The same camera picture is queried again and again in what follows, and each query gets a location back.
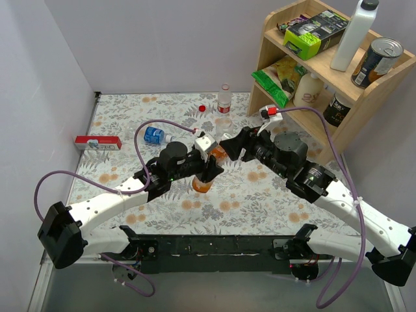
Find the orange juice bottle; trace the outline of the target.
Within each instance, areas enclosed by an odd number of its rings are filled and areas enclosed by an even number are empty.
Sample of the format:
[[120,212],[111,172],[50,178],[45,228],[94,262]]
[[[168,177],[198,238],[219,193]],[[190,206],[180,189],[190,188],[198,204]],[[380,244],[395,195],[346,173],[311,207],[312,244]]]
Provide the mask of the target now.
[[[225,150],[220,145],[217,145],[217,147],[212,152],[210,152],[210,154],[215,156],[217,165],[219,165],[220,167],[223,167],[223,165],[224,165],[224,163],[225,163],[225,161],[228,157]],[[211,188],[213,182],[214,181],[212,180],[208,183],[203,183],[195,175],[194,179],[192,180],[192,187],[197,192],[207,193],[209,191],[209,189]]]

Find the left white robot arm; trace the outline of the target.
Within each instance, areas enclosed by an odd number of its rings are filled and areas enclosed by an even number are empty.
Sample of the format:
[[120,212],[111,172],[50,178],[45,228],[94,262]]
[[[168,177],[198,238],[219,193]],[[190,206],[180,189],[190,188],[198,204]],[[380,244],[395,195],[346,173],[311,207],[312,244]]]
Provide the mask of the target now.
[[74,264],[83,255],[112,253],[133,259],[138,244],[126,227],[98,233],[95,229],[114,216],[162,196],[172,182],[190,176],[212,181],[224,170],[210,152],[217,142],[197,138],[191,150],[181,142],[169,143],[143,169],[116,188],[94,198],[66,206],[61,201],[47,211],[38,238],[57,269]]

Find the red label water bottle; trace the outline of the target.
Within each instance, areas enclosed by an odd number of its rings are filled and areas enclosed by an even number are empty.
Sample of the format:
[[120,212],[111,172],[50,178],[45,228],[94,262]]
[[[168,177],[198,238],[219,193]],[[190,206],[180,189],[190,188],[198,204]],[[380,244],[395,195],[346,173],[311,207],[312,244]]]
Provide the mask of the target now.
[[217,97],[217,111],[227,114],[231,108],[232,94],[228,84],[223,84]]

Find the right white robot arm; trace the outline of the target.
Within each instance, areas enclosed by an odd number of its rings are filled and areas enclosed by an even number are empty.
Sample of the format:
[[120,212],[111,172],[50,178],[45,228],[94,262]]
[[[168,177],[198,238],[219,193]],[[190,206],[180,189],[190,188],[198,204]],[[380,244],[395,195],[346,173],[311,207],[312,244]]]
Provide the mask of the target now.
[[305,224],[278,248],[278,255],[289,259],[314,254],[334,255],[357,261],[382,280],[405,286],[415,266],[415,228],[395,222],[363,200],[354,199],[352,189],[325,167],[306,159],[308,146],[294,132],[284,131],[274,138],[268,131],[243,128],[237,136],[224,134],[221,147],[232,161],[257,159],[285,180],[296,196],[324,209],[365,238],[330,233],[314,224]]

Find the clear jar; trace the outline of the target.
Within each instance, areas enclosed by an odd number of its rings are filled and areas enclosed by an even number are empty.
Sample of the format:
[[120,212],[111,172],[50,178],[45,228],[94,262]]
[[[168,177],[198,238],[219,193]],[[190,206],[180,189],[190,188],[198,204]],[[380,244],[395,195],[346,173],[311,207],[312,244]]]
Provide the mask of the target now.
[[228,117],[222,117],[216,120],[216,138],[221,139],[223,134],[233,134],[233,122]]

